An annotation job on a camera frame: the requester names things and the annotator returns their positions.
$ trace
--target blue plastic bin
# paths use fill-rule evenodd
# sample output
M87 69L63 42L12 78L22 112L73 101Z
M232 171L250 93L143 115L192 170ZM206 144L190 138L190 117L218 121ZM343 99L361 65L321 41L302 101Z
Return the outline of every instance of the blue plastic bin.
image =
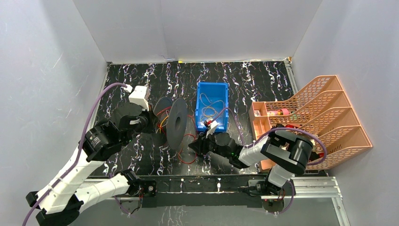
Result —
M195 109L195 124L197 125L198 131L203 132L206 130L203 122L207 117L213 115L212 118L215 118L223 108L229 106L228 91L229 87L227 83L198 83L197 106ZM219 126L216 128L215 132L226 132L228 120L229 112L226 109L224 113L216 119L216 122L219 124Z

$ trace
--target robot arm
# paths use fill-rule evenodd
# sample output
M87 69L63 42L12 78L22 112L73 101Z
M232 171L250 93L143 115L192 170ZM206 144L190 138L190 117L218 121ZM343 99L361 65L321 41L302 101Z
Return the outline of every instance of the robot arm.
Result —
M143 94L138 96L136 89L131 94L136 98L131 102L139 101L142 104L141 98L147 97L147 92L143 92L142 87L139 87L138 90ZM148 109L146 101L143 106L135 103L119 106L109 120L98 122L86 133L78 163L64 178L61 179L61 175L75 162L78 148L46 187L38 192L28 193L26 199L32 207L40 197L51 190L37 206L41 210L36 216L39 225L66 226L73 222L80 212L106 198L125 193L136 195L139 191L148 192L141 188L147 184L155 187L154 181L141 180L131 170L126 170L102 183L79 188L95 169L119 152L133 137L154 131L158 118ZM57 180L60 182L53 188L51 185Z
M213 152L221 155L238 169L271 159L276 166L271 169L263 184L250 191L252 195L264 195L277 194L287 180L305 173L313 144L302 136L278 130L246 146L236 144L228 133L203 133L189 147L197 154Z

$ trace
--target purple cable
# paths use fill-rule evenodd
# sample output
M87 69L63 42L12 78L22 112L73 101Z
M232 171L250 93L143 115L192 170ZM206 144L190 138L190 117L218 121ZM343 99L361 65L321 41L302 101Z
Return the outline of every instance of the purple cable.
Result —
M125 209L125 207L122 206L122 203L120 203L120 201L118 200L118 198L117 198L116 196L114 196L114 199L115 199L116 203L119 205L120 210L121 210L123 213L125 213L125 214L127 214L127 215L130 215L130 212L129 212L127 209Z
M225 110L229 110L231 112L234 122L236 123L237 129L238 129L238 134L239 134L239 138L241 139L241 144L244 145L244 137L242 136L242 131L238 126L236 117L234 117L234 112L230 108L228 108L228 107L223 108L211 122L215 121Z
M319 161L308 163L308 166L314 166L314 165L320 164L320 163L322 163L322 162L327 158L327 148L324 146L323 142L321 142L320 139L318 139L315 135L313 135L313 134L311 134L311 133L308 133L308 132L306 132L306 131L304 131L304 130L296 129L296 128L290 128L290 127L271 129L271 130L265 132L259 139L257 139L257 140L255 141L255 143L250 144L250 145L245 146L245 147L252 147L253 145L256 145L262 138L264 138L265 136L267 136L269 133L275 132L275 131L277 131L277 130L290 130L290 131L300 132L300 133L303 133L303 134L305 134L305 135L310 136L310 138L314 139L318 144L320 144L321 148L323 149L324 156L323 156Z
M98 102L100 102L100 100L101 100L101 98L103 97L103 95L104 95L107 91L109 91L112 87L115 87L115 86L122 86L122 87L125 87L125 88L128 87L126 84L123 84L123 83L120 83L120 82L116 82L116 83L113 83L113 84L107 86L107 87L100 93L100 95L97 97L97 99L96 99L96 101L94 102L93 106L91 107L90 113L88 114L88 117L87 117L87 119L86 119L86 123L85 123L85 126L84 126L84 128L83 128L82 136L80 136L80 142L79 142L79 147L78 147L78 154L76 155L75 162L73 162L72 166L71 166L69 169L67 169L67 170L65 171L65 173L63 173L63 174L60 176L61 179L64 178L66 175L68 175L68 173L71 172L72 169L78 164L78 161L79 161L79 158L80 158L80 154L82 153L82 147L83 147L83 142L84 142L84 139L85 139L86 131L87 131L87 129L88 129L88 124L90 123L90 119L91 119L91 117L92 117L92 115L93 115L93 113L94 113L94 110L96 109L96 106L97 106ZM54 188L56 185L58 185L58 183L59 183L60 181L61 181L60 179L57 179L57 180L52 184L51 187ZM35 208L39 205L39 203L40 203L41 201L43 201L43 199L44 199L48 194L50 194L50 191L51 191L51 189L48 189L48 190L36 201L36 203L32 206L32 208L29 210L28 214L26 215L26 217L25 217L25 219L24 219L24 222L22 223L22 226L26 226L26 223L28 222L28 219L29 219L29 217L31 216L31 214L33 213L33 211L35 210Z

